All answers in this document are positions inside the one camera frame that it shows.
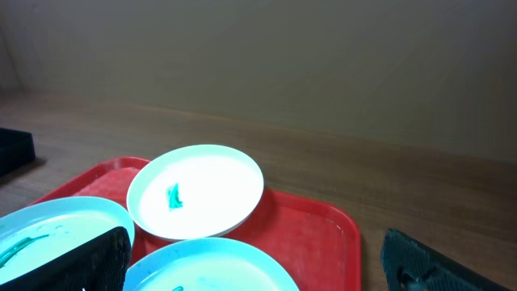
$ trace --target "red tray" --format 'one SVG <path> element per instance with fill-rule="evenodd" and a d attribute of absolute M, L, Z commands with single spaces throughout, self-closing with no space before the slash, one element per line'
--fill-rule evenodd
<path fill-rule="evenodd" d="M 149 161 L 114 158 L 103 162 L 33 204 L 67 196 L 99 196 L 126 207 L 132 179 Z M 132 264 L 170 242 L 136 226 Z M 327 203 L 265 189 L 255 211 L 225 235 L 276 259 L 300 290 L 359 291 L 360 233 L 354 220 Z"/>

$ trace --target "black object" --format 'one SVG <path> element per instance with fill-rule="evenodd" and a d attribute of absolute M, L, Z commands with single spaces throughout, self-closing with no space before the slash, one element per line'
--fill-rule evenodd
<path fill-rule="evenodd" d="M 32 162 L 35 158 L 30 133 L 0 129 L 0 175 Z"/>
<path fill-rule="evenodd" d="M 0 291 L 122 290 L 130 261 L 128 231 L 119 226 L 0 285 Z"/>
<path fill-rule="evenodd" d="M 390 291 L 509 291 L 398 230 L 380 252 Z"/>

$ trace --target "table surface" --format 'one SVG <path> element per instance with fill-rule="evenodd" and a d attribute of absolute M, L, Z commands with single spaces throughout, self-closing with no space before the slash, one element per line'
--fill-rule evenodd
<path fill-rule="evenodd" d="M 37 160 L 0 178 L 0 216 L 103 160 L 214 143 L 248 153 L 266 186 L 349 213 L 362 234 L 364 290 L 386 290 L 380 248 L 399 229 L 517 289 L 517 166 L 127 103 L 0 96 L 0 127 L 33 134 Z"/>

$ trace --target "white plate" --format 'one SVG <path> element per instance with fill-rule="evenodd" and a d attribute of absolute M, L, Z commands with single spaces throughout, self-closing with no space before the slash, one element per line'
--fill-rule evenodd
<path fill-rule="evenodd" d="M 178 186 L 181 206 L 167 194 Z M 257 163 L 222 145 L 173 150 L 145 166 L 131 182 L 127 204 L 145 231 L 167 240 L 219 236 L 239 226 L 260 201 L 264 181 Z"/>
<path fill-rule="evenodd" d="M 0 268 L 0 284 L 15 279 L 107 231 L 123 226 L 133 242 L 135 226 L 124 207 L 98 197 L 69 197 L 20 209 L 0 218 L 0 254 L 26 238 L 27 245 Z"/>

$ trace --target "light blue plate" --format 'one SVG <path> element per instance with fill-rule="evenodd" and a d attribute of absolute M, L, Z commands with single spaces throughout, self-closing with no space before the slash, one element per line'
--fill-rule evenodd
<path fill-rule="evenodd" d="M 0 268 L 0 284 L 30 272 L 117 226 L 128 231 L 132 244 L 135 226 L 126 209 L 111 200 L 88 196 L 51 200 L 2 217 L 0 254 L 27 238 L 39 239 L 18 251 Z"/>
<path fill-rule="evenodd" d="M 124 291 L 296 291 L 269 255 L 227 238 L 177 242 L 147 255 L 126 274 Z"/>

